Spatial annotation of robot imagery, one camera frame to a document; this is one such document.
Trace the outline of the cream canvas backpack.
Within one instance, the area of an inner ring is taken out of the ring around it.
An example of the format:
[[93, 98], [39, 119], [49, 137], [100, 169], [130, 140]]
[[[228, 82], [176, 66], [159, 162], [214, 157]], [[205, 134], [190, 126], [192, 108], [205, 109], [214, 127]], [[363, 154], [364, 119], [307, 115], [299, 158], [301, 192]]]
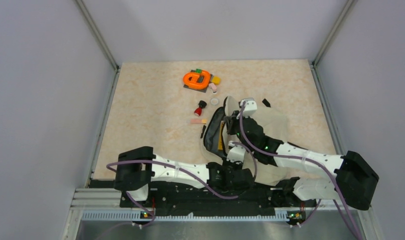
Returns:
[[[209, 122], [203, 127], [200, 137], [200, 150], [202, 156], [207, 162], [223, 163], [229, 152], [229, 141], [239, 142], [235, 135], [228, 135], [226, 124], [223, 129], [224, 152], [218, 151], [219, 127], [225, 116], [230, 116], [233, 111], [239, 110], [239, 102], [232, 96], [227, 96], [220, 107], [216, 109]], [[266, 136], [273, 139], [288, 140], [288, 120], [276, 108], [267, 107], [264, 104], [257, 108], [257, 111], [251, 116], [263, 128]], [[257, 162], [257, 174], [255, 182], [268, 186], [274, 186], [279, 181], [287, 177], [288, 170], [273, 165], [265, 165]]]

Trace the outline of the yellow treehouse book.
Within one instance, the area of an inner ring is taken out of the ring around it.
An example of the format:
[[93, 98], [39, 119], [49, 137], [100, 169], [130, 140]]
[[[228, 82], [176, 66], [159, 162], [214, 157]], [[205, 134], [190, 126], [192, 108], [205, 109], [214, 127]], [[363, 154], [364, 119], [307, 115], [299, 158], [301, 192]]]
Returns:
[[219, 152], [224, 153], [225, 152], [225, 147], [224, 147], [224, 140], [223, 140], [223, 130], [224, 130], [225, 122], [222, 120], [219, 125], [219, 130], [218, 130], [218, 141], [217, 141], [217, 150]]

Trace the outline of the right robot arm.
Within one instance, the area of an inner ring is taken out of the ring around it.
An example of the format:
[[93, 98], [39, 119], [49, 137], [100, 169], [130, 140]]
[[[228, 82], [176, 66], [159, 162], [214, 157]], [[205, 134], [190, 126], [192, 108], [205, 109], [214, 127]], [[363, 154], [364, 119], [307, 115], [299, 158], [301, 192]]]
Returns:
[[357, 210], [370, 208], [379, 176], [359, 153], [349, 150], [344, 155], [333, 155], [310, 151], [267, 136], [251, 117], [239, 117], [238, 111], [224, 117], [227, 133], [236, 136], [261, 164], [297, 169], [324, 179], [312, 184], [299, 177], [283, 193], [288, 205], [297, 206], [311, 199], [339, 199]]

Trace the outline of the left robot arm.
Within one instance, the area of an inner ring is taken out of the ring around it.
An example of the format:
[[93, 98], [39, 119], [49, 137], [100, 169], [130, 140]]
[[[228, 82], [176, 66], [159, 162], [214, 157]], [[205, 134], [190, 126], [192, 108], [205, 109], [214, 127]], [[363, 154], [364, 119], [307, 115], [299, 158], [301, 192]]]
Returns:
[[151, 200], [152, 182], [175, 183], [203, 189], [224, 200], [234, 200], [239, 191], [253, 187], [257, 170], [240, 166], [183, 163], [161, 157], [151, 146], [142, 146], [118, 155], [117, 162], [107, 164], [115, 173], [114, 189], [128, 194], [139, 207]]

